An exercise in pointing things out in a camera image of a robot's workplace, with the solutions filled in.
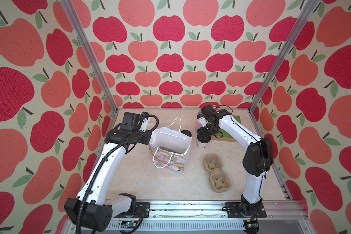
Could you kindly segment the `cartoon animal gift bag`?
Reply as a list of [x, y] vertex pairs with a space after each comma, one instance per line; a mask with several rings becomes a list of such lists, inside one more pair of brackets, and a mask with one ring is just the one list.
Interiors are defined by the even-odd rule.
[[[179, 128], [174, 130], [172, 124], [176, 122], [179, 122]], [[149, 151], [156, 168], [169, 169], [183, 175], [190, 159], [192, 135], [181, 131], [180, 117], [176, 117], [172, 124], [152, 133]]]

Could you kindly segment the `white paper cup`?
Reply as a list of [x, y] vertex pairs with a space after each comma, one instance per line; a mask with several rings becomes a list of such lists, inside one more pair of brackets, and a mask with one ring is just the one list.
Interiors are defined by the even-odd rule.
[[207, 142], [197, 141], [198, 148], [200, 148], [200, 149], [206, 148], [208, 143], [209, 143], [208, 141]]

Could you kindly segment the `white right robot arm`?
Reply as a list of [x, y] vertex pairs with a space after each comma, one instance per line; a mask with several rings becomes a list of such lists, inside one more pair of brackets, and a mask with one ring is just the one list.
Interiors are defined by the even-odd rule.
[[262, 206], [262, 187], [266, 173], [274, 162], [273, 143], [254, 134], [237, 122], [232, 112], [211, 105], [204, 106], [198, 113], [201, 127], [197, 130], [199, 143], [209, 143], [220, 130], [226, 131], [246, 150], [242, 164], [247, 172], [246, 185], [241, 196], [241, 213], [244, 217], [255, 216]]

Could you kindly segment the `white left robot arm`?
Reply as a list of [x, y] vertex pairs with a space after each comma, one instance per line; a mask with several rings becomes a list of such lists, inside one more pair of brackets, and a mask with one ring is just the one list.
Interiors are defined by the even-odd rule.
[[139, 144], [148, 145], [152, 132], [158, 127], [147, 128], [150, 120], [158, 117], [147, 112], [141, 114], [124, 113], [122, 123], [107, 132], [99, 160], [84, 187], [75, 198], [68, 198], [64, 209], [75, 232], [81, 233], [87, 228], [92, 233], [103, 232], [110, 220], [116, 216], [138, 217], [130, 233], [138, 229], [144, 220], [144, 214], [137, 208], [135, 195], [121, 193], [111, 201], [106, 201], [108, 186], [123, 157]]

